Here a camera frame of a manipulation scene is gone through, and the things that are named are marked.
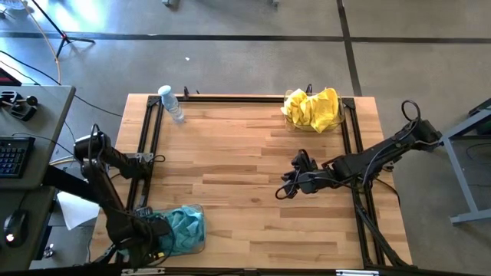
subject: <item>white paper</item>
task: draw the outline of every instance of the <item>white paper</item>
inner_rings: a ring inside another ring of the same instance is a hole
[[[68,230],[72,230],[87,220],[97,217],[99,214],[98,204],[67,192],[59,192],[58,201],[60,202],[64,223],[67,225]]]

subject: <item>plastic bottle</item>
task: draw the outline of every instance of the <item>plastic bottle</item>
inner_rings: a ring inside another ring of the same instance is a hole
[[[169,85],[164,85],[159,88],[159,95],[162,98],[162,104],[165,106],[166,110],[169,112],[170,116],[177,123],[184,122],[183,109],[181,108],[179,101],[177,100],[174,93],[172,93]]]

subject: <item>desk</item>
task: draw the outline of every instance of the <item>desk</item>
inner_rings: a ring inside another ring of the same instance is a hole
[[[123,153],[137,150],[147,97],[128,96],[116,143]],[[355,102],[367,148],[383,139],[375,100],[357,97]],[[275,190],[282,184],[280,175],[292,170],[290,162],[298,149],[306,149],[319,164],[344,154],[340,127],[322,134],[288,132],[281,105],[183,103],[186,123],[181,126],[164,114],[157,154],[163,154],[166,162],[155,164],[149,205],[167,209],[197,203],[205,209],[207,221],[205,250],[169,258],[165,266],[362,267],[349,189],[299,193],[283,201],[275,198]],[[381,179],[393,185],[389,173]],[[129,183],[114,179],[123,201]],[[399,256],[410,263],[397,197],[377,183],[373,194],[381,232]],[[101,212],[91,242],[92,256],[101,255],[110,245],[105,224]],[[374,258],[373,240],[368,237],[368,241]]]
[[[38,111],[28,122],[15,119],[3,108],[0,110],[0,135],[9,136],[14,132],[25,132],[58,140],[63,122],[67,116],[68,108],[75,94],[75,89],[69,86],[23,86],[0,87],[0,91],[14,90],[23,97],[35,96],[38,98]],[[0,179],[1,183],[32,182],[33,186],[41,185],[44,172],[48,167],[54,144],[50,141],[38,139],[22,179]],[[2,190],[0,192],[0,222],[12,214],[26,191]],[[54,188],[39,187],[28,191],[22,209],[29,211],[29,233],[25,243],[18,248],[9,248],[0,236],[0,271],[22,271],[29,269],[31,260],[38,251],[41,243],[40,236],[48,221],[48,211],[54,198]]]

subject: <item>keyboard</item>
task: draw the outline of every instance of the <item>keyboard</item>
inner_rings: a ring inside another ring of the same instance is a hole
[[[20,179],[34,146],[33,137],[0,136],[0,179]]]

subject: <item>computer mouse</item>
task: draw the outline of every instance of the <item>computer mouse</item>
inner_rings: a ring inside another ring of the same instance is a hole
[[[5,219],[3,225],[5,244],[8,247],[19,247],[28,237],[28,211],[17,209]]]

